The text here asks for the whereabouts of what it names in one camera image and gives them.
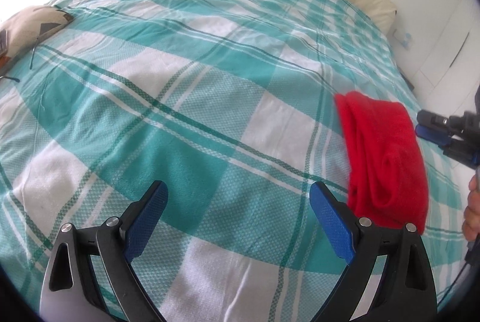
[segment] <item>teal and white checkered blanket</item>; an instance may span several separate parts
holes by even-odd
[[[0,81],[0,261],[22,295],[38,307],[62,223],[101,224],[159,179],[169,203],[133,267],[167,319],[309,321],[345,267],[308,202],[316,180],[347,194],[333,95],[419,110],[385,36],[345,0],[50,4],[75,21]],[[441,296],[462,207],[449,162],[419,144]]]

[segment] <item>bedspread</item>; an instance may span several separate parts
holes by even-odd
[[[0,262],[21,294],[38,308],[62,223],[99,225],[158,179],[169,203],[133,268],[168,320],[309,321],[345,267],[308,202],[317,180],[346,199],[333,95],[419,110],[385,36],[345,0],[50,4],[75,21],[32,70],[32,53],[16,64],[20,83],[0,81]],[[419,144],[441,296],[465,249],[461,200],[450,162]]]

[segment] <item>human hand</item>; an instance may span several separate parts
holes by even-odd
[[[475,176],[470,180],[469,190],[468,206],[463,214],[465,221],[462,225],[463,235],[468,242],[474,241],[480,233],[480,192]]]

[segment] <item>bed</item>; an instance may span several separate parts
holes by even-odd
[[[318,180],[347,195],[333,95],[419,110],[378,1],[387,17],[371,0],[52,0],[75,20],[12,68],[20,83],[0,81],[0,262],[28,303],[63,223],[101,224],[158,179],[169,203],[133,267],[167,320],[309,321],[345,267],[308,204]],[[440,297],[462,206],[450,161],[418,143]]]

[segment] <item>folded red fabric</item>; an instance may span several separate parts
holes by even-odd
[[[335,95],[349,155],[348,206],[358,217],[423,233],[428,183],[412,121],[399,102],[373,100],[359,92]]]

